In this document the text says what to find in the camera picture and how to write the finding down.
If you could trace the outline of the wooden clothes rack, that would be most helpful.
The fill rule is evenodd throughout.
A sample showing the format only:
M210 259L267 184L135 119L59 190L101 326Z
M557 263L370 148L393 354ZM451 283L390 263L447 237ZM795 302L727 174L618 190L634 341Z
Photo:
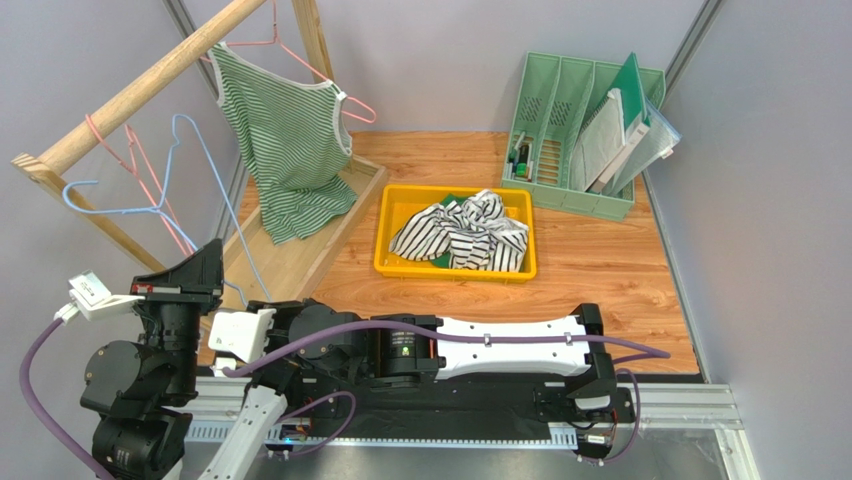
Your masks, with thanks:
M100 138L129 120L260 5L251 0L231 2L96 110L90 122L82 122L38 156L19 154L13 165L52 197L61 199L69 188L63 177L65 172L93 150ZM341 176L358 193L358 200L345 216L332 220L308 239L274 245L261 229L260 212L254 210L239 229L248 245L241 247L236 236L227 241L225 271L233 279L244 282L243 290L248 297L261 294L260 281L249 278L251 260L269 273L266 285L275 299L302 299L319 286L370 206L380 199L389 173L383 166L354 156Z

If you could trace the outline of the black white striped tank top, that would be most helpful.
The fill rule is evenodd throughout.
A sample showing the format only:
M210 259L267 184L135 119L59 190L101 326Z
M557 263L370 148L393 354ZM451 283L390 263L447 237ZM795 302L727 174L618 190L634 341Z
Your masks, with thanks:
M389 251L440 268L518 273L530 228L508 216L504 201L484 189L445 197L412 215L394 234Z

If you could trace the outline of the blue wire hanger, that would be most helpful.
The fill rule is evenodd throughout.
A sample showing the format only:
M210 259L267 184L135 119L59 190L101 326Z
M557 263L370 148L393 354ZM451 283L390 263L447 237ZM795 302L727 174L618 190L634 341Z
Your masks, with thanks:
M168 141L169 146L159 165L144 148L165 188L163 196L171 203L182 233L190 240L195 251L210 239L221 238L223 241L228 241L235 237L237 251L240 254L248 254L247 232L240 226L238 219L239 201L231 195L229 184L220 174L211 149L207 146L197 122L185 114L173 115L169 124ZM128 148L125 153L120 153L116 147L111 144L110 146L126 161L129 160ZM130 176L131 204L129 206L112 208L84 206L83 200L77 196L79 190L83 187L96 186L98 181L95 179L69 183L61 189L61 201L73 211L88 216L151 216L156 224L165 228L161 215L165 215L166 208L161 205L161 196L154 187L142 160L138 159L138 163L154 198L160 201L157 206L149 203L135 178L119 164L121 169Z

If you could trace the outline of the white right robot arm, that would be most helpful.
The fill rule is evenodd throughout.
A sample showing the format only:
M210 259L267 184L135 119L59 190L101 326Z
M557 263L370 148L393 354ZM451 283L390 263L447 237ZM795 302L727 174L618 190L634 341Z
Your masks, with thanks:
M376 393L459 379L488 387L536 380L555 388L570 410L608 412L616 405L614 361L593 303L532 323L415 314L364 319L313 301L278 304L273 314L283 325L247 372L283 361Z

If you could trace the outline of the white mesh document pouch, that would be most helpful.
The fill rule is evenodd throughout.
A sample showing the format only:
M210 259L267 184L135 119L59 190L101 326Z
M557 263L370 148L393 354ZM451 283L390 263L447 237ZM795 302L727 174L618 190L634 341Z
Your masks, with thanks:
M569 187L588 190L624 145L622 94L619 88L613 88L578 135L571 156Z

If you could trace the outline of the green cover book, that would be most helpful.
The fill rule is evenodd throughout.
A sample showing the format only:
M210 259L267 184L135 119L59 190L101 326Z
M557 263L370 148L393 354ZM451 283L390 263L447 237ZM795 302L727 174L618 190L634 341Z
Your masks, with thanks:
M625 145L594 184L586 190L595 193L602 193L605 185L613 178L616 171L625 164L634 148L650 129L646 96L644 94L638 58L635 53L631 52L625 60L610 83L605 96L613 88L619 88L622 94Z

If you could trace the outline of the green plastic file organizer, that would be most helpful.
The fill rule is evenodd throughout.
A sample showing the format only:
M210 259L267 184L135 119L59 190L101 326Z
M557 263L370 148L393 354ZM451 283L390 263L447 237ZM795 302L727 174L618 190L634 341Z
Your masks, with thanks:
M569 187L571 153L584 120L620 70L620 63L529 51L524 62L501 186L530 193L535 206L622 221L635 204L631 181L614 196ZM530 145L528 178L510 175L509 149L521 131Z

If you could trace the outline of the clear mesh zip pouch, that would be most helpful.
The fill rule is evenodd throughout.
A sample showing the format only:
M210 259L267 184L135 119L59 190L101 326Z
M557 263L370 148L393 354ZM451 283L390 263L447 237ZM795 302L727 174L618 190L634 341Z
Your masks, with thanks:
M650 117L649 132L634 148L625 164L616 171L613 178L605 185L602 190L604 195L614 196L620 192L656 160L670 156L674 147L680 143L682 135L651 102L648 103L648 112Z

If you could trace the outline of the white pen in organizer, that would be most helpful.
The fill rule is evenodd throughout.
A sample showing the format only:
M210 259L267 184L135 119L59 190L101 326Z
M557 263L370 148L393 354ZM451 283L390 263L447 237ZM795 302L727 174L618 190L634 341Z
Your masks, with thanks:
M514 141L511 148L509 149L507 163L510 165L510 175L511 176L513 176L515 174L515 169L516 169L516 165L517 165L516 161L517 161L518 155L520 153L520 148L523 145L525 138L526 138L526 132L521 131L520 134L518 135L518 138Z

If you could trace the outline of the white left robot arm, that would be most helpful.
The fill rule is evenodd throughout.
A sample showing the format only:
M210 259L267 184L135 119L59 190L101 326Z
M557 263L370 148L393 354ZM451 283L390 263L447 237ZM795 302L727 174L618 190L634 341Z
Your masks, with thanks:
M82 407L100 422L92 455L117 479L163 479L185 454L198 395L200 319L221 304L223 243L212 240L174 267L138 275L131 307L143 323L138 341L116 340L94 353L85 369ZM277 360L255 371L240 414L205 479L242 479L269 430L303 398L300 368Z

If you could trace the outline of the yellow plastic tray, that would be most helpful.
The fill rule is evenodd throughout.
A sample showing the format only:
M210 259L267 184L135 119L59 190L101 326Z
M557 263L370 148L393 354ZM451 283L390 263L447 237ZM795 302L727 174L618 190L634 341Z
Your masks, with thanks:
M390 278L523 283L537 275L535 235L529 234L527 251L517 272L451 269L432 261L404 259L391 252L392 235L415 214L448 198L465 200L480 190L474 187L390 185L384 189L374 254L377 272Z

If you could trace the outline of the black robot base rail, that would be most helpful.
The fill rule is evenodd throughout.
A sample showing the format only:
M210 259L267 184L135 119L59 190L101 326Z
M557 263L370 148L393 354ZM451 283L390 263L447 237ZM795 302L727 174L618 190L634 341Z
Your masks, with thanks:
M311 438L377 442L508 443L550 439L557 425L608 427L636 421L633 393L617 384L610 367L577 377L539 373L477 373L437 380L405 377L401 386L352 380L338 371L303 370L285 389L287 411L316 407L285 420Z

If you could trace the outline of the green white striped tank top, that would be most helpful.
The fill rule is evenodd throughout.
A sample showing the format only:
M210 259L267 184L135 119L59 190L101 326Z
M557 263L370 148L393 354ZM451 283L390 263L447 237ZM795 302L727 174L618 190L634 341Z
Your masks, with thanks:
M255 181L272 242L305 239L347 214L359 196L340 176L353 155L342 119L346 93L331 80L305 84L274 74L225 43L208 56L217 104Z

